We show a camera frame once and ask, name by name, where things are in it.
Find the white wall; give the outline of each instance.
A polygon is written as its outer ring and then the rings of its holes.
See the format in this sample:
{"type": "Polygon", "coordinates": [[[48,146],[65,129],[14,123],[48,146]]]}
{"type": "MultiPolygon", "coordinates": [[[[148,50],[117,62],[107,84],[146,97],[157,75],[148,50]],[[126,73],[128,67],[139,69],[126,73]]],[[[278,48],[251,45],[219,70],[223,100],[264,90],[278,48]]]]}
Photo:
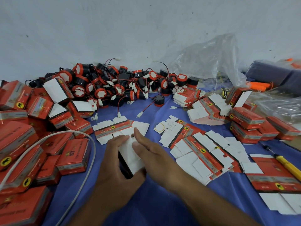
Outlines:
{"type": "Polygon", "coordinates": [[[246,68],[300,54],[300,9],[301,0],[0,0],[0,78],[24,81],[114,57],[145,69],[227,32],[246,68]]]}

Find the screwdriver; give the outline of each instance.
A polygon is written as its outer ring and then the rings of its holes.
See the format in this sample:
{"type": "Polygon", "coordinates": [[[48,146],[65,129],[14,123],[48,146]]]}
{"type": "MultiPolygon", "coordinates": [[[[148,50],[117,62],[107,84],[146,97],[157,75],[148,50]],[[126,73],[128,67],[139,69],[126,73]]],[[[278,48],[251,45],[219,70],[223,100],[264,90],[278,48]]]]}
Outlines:
{"type": "Polygon", "coordinates": [[[275,154],[268,145],[264,145],[263,143],[261,144],[265,150],[272,152],[273,157],[276,160],[278,160],[289,172],[291,172],[292,175],[294,175],[301,182],[301,171],[297,167],[288,162],[283,156],[275,154]]]}

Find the white cord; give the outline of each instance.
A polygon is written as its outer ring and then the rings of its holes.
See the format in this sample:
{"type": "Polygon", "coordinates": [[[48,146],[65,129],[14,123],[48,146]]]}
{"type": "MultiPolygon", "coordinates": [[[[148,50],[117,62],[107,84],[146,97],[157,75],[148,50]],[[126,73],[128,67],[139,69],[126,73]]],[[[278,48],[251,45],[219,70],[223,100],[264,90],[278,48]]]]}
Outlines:
{"type": "Polygon", "coordinates": [[[59,226],[62,221],[64,220],[64,218],[66,217],[66,215],[68,214],[68,212],[70,211],[70,209],[72,208],[72,206],[74,205],[75,201],[77,200],[77,197],[79,196],[83,186],[85,185],[86,183],[86,180],[88,179],[88,176],[90,174],[90,171],[92,169],[92,166],[93,166],[93,163],[94,163],[94,160],[95,160],[95,157],[96,157],[96,145],[95,145],[95,142],[94,140],[92,139],[91,136],[89,136],[88,134],[86,133],[83,133],[83,132],[79,132],[79,131],[62,131],[62,132],[57,132],[57,133],[53,133],[53,134],[50,134],[46,137],[44,137],[43,139],[40,139],[38,142],[34,143],[30,148],[28,148],[21,156],[20,158],[15,162],[15,164],[10,168],[10,170],[7,172],[6,176],[4,177],[4,179],[2,180],[1,184],[0,184],[0,192],[1,190],[3,189],[3,186],[5,185],[7,179],[9,178],[9,176],[12,174],[13,170],[17,167],[17,165],[21,162],[21,160],[24,158],[24,156],[32,149],[34,148],[35,146],[37,146],[38,144],[42,143],[44,140],[48,139],[49,137],[51,136],[55,136],[55,135],[58,135],[58,134],[61,134],[61,133],[68,133],[68,132],[73,132],[73,133],[79,133],[79,134],[83,134],[85,136],[87,136],[90,140],[92,140],[93,142],[93,159],[92,159],[92,162],[91,162],[91,165],[89,167],[89,170],[87,172],[87,175],[84,179],[84,181],[82,182],[82,185],[80,186],[77,194],[75,195],[73,201],[71,202],[71,204],[69,205],[68,209],[65,211],[65,213],[63,214],[63,216],[60,218],[60,220],[58,221],[58,223],[55,225],[55,226],[59,226]]]}

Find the person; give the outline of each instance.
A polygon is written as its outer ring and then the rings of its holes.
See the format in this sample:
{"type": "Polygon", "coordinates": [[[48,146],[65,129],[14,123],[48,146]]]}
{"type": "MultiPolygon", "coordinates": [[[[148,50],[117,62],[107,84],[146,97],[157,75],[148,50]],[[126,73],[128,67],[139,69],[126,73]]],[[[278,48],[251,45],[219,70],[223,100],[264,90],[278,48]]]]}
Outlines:
{"type": "MultiPolygon", "coordinates": [[[[176,194],[201,225],[259,225],[247,214],[231,205],[187,174],[157,143],[134,128],[137,142],[132,144],[144,162],[148,175],[171,193],[176,194]]],[[[120,171],[118,147],[129,136],[108,141],[94,190],[68,226],[99,226],[114,211],[121,209],[145,181],[145,172],[136,172],[126,179],[120,171]]]]}

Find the blue tablecloth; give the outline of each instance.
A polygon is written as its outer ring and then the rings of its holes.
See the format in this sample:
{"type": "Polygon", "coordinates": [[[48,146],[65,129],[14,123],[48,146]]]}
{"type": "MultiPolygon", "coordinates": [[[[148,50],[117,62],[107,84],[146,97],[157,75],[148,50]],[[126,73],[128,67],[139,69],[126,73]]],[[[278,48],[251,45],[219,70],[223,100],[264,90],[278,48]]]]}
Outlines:
{"type": "MultiPolygon", "coordinates": [[[[170,115],[190,123],[186,111],[181,108],[170,109],[171,106],[177,106],[173,102],[172,96],[165,98],[165,105],[163,107],[159,108],[151,105],[140,118],[136,118],[137,114],[151,102],[150,98],[148,100],[137,100],[131,105],[124,104],[119,110],[121,115],[125,115],[129,120],[149,123],[150,127],[146,137],[152,141],[159,142],[160,140],[160,135],[153,130],[154,126],[168,119],[170,115]]],[[[116,116],[117,107],[98,110],[98,122],[111,120],[116,116]]],[[[229,131],[229,124],[219,126],[194,125],[205,131],[213,130],[224,137],[233,136],[229,131]]],[[[67,224],[74,213],[85,203],[85,200],[91,194],[106,148],[106,145],[101,145],[98,141],[96,141],[96,145],[96,159],[91,174],[62,225],[67,224]]],[[[301,169],[301,152],[292,149],[278,140],[269,141],[269,146],[271,146],[275,153],[283,155],[288,161],[301,169]]],[[[244,145],[244,147],[248,154],[268,154],[259,144],[244,145]]],[[[58,222],[76,195],[84,178],[85,173],[62,177],[56,188],[43,226],[54,226],[58,222]]],[[[277,211],[269,210],[243,173],[227,172],[210,182],[208,187],[262,225],[301,225],[301,215],[281,215],[277,211]]],[[[177,196],[167,192],[164,188],[158,186],[152,179],[147,177],[146,181],[138,189],[130,202],[119,211],[111,214],[104,225],[177,226],[198,225],[198,223],[177,196]]]]}

